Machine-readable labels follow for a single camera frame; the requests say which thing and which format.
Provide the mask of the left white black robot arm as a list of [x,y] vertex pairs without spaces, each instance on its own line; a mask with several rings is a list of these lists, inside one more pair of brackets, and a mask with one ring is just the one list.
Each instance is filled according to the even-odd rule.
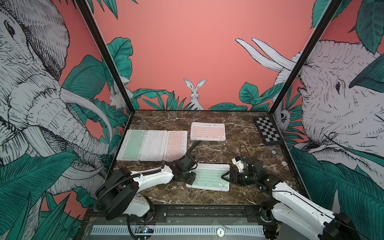
[[177,160],[146,171],[131,172],[127,167],[121,168],[96,191],[93,211],[102,213],[107,220],[134,215],[144,223],[150,222],[156,215],[155,207],[151,200],[138,194],[172,182],[192,184],[196,178],[192,170],[197,166],[196,161]]

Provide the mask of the white keyboard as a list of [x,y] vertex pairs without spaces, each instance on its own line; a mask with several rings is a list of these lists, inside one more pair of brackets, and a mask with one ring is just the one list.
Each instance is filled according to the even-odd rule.
[[142,162],[161,162],[166,148],[167,131],[148,130],[140,156]]

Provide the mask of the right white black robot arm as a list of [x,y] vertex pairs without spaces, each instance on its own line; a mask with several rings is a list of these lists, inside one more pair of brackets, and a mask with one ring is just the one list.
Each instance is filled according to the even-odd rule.
[[263,168],[239,172],[232,167],[221,178],[231,184],[255,186],[270,199],[260,205],[256,216],[265,223],[264,234],[269,240],[277,238],[278,224],[290,226],[309,240],[358,240],[360,235],[350,217],[329,211],[304,197],[288,184]]

